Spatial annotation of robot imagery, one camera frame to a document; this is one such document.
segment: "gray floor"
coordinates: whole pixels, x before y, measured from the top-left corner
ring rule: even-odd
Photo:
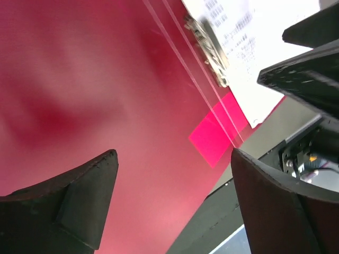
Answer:
[[[286,98],[266,119],[260,128],[247,139],[241,149],[259,158],[283,139],[297,131],[315,117],[316,113],[298,102]],[[212,191],[232,178],[230,166],[225,170]]]

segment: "glossy red surface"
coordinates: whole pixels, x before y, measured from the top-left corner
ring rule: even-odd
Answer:
[[[2,1],[0,195],[116,149],[97,253],[165,253],[252,132],[185,14],[180,0]],[[223,146],[212,164],[190,138],[201,124],[199,142]]]

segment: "white paper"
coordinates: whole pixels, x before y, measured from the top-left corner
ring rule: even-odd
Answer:
[[[261,69],[309,48],[282,41],[283,31],[319,11],[318,0],[184,0],[193,18],[207,17],[229,59],[229,86],[251,127],[283,97],[256,83]]]

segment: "metal clip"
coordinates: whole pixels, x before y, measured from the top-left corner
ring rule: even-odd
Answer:
[[[185,27],[191,30],[198,41],[199,46],[206,56],[206,64],[209,64],[215,74],[218,85],[228,86],[226,69],[229,66],[228,59],[214,34],[212,26],[208,20],[196,21],[190,16],[186,17]]]

